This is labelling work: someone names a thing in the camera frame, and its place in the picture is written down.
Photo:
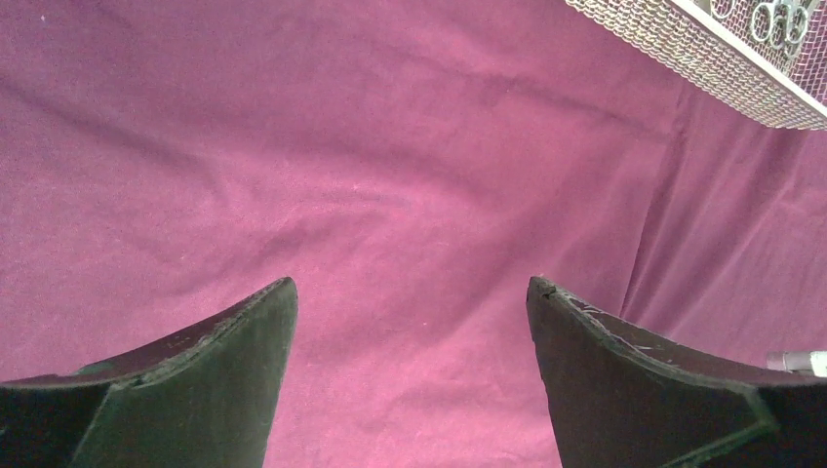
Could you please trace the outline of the maroon surgical wrap cloth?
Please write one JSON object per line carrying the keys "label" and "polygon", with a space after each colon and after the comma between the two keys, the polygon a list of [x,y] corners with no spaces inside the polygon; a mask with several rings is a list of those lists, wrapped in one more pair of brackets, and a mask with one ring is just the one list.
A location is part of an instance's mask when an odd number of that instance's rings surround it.
{"label": "maroon surgical wrap cloth", "polygon": [[282,277],[269,467],[556,467],[533,276],[763,366],[826,345],[826,135],[561,1],[5,1],[1,376]]}

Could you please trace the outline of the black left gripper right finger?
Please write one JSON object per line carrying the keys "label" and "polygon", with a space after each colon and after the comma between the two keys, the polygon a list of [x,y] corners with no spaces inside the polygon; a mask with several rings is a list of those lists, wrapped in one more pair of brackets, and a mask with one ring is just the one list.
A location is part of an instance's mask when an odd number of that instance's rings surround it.
{"label": "black left gripper right finger", "polygon": [[542,278],[527,312],[566,467],[822,467],[826,381],[710,355]]}

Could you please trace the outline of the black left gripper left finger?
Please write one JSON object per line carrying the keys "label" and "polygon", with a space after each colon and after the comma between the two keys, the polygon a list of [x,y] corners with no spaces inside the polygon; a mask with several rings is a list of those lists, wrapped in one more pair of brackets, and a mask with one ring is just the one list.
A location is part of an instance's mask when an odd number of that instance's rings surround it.
{"label": "black left gripper left finger", "polygon": [[1,385],[5,467],[259,467],[297,318],[279,279],[68,375]]}

